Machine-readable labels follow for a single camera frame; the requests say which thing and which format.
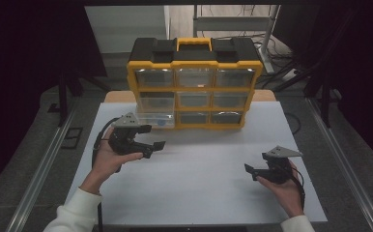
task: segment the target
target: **person's right hand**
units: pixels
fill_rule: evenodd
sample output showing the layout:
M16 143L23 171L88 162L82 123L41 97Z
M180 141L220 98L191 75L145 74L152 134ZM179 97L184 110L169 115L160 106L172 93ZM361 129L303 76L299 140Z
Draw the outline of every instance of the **person's right hand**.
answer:
M297 167L290 161L292 165L293 176L298 179ZM256 179L264 187L268 188L276 196L277 201L288 214L289 218L304 215L301 207L301 194L299 193L298 187L292 180L288 180L285 183L278 185L268 181L267 179L257 176Z

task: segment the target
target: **sleeve cuff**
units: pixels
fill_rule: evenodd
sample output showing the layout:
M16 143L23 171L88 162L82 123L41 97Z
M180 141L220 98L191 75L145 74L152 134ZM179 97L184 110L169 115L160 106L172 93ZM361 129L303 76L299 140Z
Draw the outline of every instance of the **sleeve cuff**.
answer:
M64 208L72 213L84 217L92 217L102 201L102 196L94 195L77 188L72 199L64 205Z
M280 223L284 232L302 231L302 232L313 232L314 229L310 224L307 216L296 216L289 218Z

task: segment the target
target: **person's left hand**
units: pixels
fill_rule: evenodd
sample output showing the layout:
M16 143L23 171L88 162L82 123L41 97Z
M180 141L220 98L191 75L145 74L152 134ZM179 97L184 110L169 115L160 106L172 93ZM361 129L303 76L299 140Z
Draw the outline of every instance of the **person's left hand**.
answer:
M100 194L102 183L114 174L122 164L142 158L142 153L132 153L124 156L117 155L108 144L108 138L113 130L113 128L109 128L100 142L93 169L80 186L84 191Z

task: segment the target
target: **white sleeve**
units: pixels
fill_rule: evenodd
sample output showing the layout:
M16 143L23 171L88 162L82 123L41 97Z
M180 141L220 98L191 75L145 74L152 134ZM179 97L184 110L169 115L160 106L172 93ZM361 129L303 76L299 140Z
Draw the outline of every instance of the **white sleeve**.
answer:
M44 232L92 231L101 200L100 195L78 188L66 205L57 208L57 218L48 224Z
M307 216L289 218L280 223L280 226L282 227L283 232L314 232Z

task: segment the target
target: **human arm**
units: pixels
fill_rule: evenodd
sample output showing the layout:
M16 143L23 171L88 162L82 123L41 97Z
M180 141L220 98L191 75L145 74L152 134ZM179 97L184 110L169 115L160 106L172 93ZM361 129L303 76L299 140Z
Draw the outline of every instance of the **human arm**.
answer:
M88 173L72 199L57 209L57 218L44 232L91 231L96 223L97 207L101 202L100 187L124 163L142 158L142 153L118 156L108 144L110 128L100 142L93 169Z
M293 168L292 174L296 179L298 179L297 167L291 161L290 163ZM289 216L289 219L280 224L284 232L314 231L301 206L301 194L299 193L298 187L292 180L288 180L285 183L278 185L260 176L257 176L256 179L261 185L274 194L280 206L282 206L286 214Z

